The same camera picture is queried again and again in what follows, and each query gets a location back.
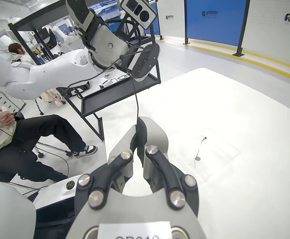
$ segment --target white tabletop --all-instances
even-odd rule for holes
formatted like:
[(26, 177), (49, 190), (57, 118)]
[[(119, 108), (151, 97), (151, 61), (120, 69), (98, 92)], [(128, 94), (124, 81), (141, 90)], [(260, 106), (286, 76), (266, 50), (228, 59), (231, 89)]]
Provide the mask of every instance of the white tabletop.
[[(166, 132), (170, 162), (197, 179), (198, 220), (208, 239), (290, 238), (289, 108), (205, 68), (137, 96), (139, 115)], [(102, 110), (107, 155), (136, 112), (134, 96)], [(149, 194), (141, 164), (134, 164), (124, 192)]]

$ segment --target white sneaker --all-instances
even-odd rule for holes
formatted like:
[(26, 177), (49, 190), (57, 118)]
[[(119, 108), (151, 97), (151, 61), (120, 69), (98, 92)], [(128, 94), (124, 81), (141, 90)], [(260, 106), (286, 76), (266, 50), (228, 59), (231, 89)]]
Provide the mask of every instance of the white sneaker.
[(96, 146), (89, 145), (89, 146), (86, 146), (82, 151), (73, 153), (73, 155), (76, 158), (79, 158), (82, 156), (94, 154), (95, 152), (97, 152), (97, 150), (98, 150), (98, 148)]

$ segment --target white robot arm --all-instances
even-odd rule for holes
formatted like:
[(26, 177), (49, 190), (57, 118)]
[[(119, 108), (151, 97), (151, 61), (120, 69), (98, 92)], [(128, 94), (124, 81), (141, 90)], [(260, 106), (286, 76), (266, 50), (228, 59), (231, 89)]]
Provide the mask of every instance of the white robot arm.
[(52, 27), (52, 32), (57, 35), (57, 37), (59, 38), (59, 40), (61, 41), (62, 44), (68, 44), (71, 43), (73, 41), (73, 37), (72, 36), (68, 36), (65, 35), (62, 30), (60, 30), (59, 27), (57, 26), (53, 26)]
[[(4, 86), (10, 96), (30, 100), (48, 89), (82, 85), (73, 84), (80, 80), (112, 78), (116, 69), (129, 71), (125, 62), (131, 56), (126, 55), (135, 54), (140, 47), (114, 35), (103, 19), (87, 8), (84, 0), (66, 0), (66, 5), (85, 49), (68, 52), (40, 66), (17, 63), (15, 67), (14, 63), (10, 65), (0, 59), (0, 74), (3, 75), (0, 87)], [(159, 51), (159, 45), (154, 43), (139, 52), (141, 54), (130, 71), (135, 80), (142, 81), (149, 74), (157, 63)]]

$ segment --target silver bolt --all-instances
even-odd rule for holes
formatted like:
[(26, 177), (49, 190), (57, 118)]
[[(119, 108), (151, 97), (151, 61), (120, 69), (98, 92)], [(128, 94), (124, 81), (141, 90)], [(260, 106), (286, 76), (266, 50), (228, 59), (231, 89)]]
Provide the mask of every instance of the silver bolt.
[(108, 164), (112, 163), (115, 158), (116, 158), (116, 156), (109, 157)]
[(194, 187), (196, 185), (196, 180), (191, 175), (186, 175), (184, 180), (185, 180), (186, 185), (189, 187)]
[(189, 239), (186, 232), (180, 227), (172, 227), (172, 239)]
[(178, 208), (184, 207), (186, 203), (184, 194), (178, 190), (175, 190), (170, 193), (170, 201), (173, 206), (178, 207)]
[(147, 150), (148, 154), (153, 155), (153, 154), (157, 153), (158, 148), (156, 146), (154, 146), (154, 145), (150, 145), (150, 146), (147, 147), (146, 150)]
[(95, 208), (95, 207), (100, 206), (103, 200), (104, 200), (104, 194), (99, 190), (95, 190), (95, 191), (92, 191), (91, 194), (89, 195), (88, 203), (90, 207)]
[(122, 153), (121, 153), (121, 158), (123, 159), (123, 160), (128, 160), (129, 158), (131, 158), (131, 153), (130, 153), (130, 151), (123, 151)]
[(82, 187), (88, 185), (90, 182), (90, 175), (84, 174), (79, 177), (78, 184)]
[(99, 230), (99, 227), (93, 227), (92, 229), (90, 229), (84, 239), (97, 239), (98, 237), (98, 230)]

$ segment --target black metal cart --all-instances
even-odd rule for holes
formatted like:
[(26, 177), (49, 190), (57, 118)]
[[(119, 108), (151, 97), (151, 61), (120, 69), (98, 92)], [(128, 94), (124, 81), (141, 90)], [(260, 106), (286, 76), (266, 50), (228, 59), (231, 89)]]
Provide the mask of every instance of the black metal cart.
[[(101, 0), (85, 0), (87, 6), (91, 6)], [(69, 15), (68, 10), (66, 8), (66, 1), (59, 0), (51, 5), (46, 6), (38, 10), (35, 13), (21, 19), (20, 21), (9, 24), (9, 28), (14, 33), (16, 38), (18, 39), (19, 43), (24, 47), (26, 52), (31, 56), (34, 62), (37, 65), (41, 65), (38, 61), (36, 56), (30, 50), (26, 42), (20, 36), (18, 31), (32, 31), (35, 33), (35, 38), (38, 38), (40, 43), (43, 45), (49, 56), (54, 59), (53, 54), (48, 49), (46, 44), (44, 43), (43, 39), (40, 37), (38, 33), (38, 29), (41, 29), (43, 26), (50, 24), (53, 21), (56, 21), (62, 17)], [(141, 45), (153, 42), (155, 43), (155, 36), (153, 26), (150, 27), (151, 36), (142, 36)], [(130, 39), (131, 44), (136, 44), (138, 42), (137, 36), (134, 36)], [(134, 55), (130, 56), (127, 60), (127, 66), (130, 65)], [(141, 92), (145, 89), (148, 89), (154, 85), (160, 84), (160, 71), (158, 62), (156, 64), (156, 72), (157, 78), (152, 74), (149, 74), (143, 81), (141, 82), (134, 82), (136, 92)], [(98, 117), (96, 112), (104, 109), (105, 107), (112, 105), (118, 101), (121, 101), (129, 96), (134, 95), (134, 87), (130, 81), (130, 78), (126, 78), (124, 80), (118, 81), (106, 88), (100, 89), (97, 92), (94, 92), (88, 96), (83, 97), (77, 89), (76, 93), (78, 94), (79, 98), (81, 98), (81, 111), (72, 103), (70, 98), (67, 96), (65, 91), (62, 88), (57, 88), (57, 90), (62, 94), (62, 96), (66, 99), (66, 101), (72, 106), (72, 108), (78, 113), (78, 115), (86, 122), (86, 124), (93, 130), (93, 132), (102, 140), (104, 141), (104, 129), (103, 129), (103, 122), (102, 117)], [(87, 116), (93, 114), (97, 121), (98, 121), (98, 131), (90, 124), (90, 122), (86, 119)]]

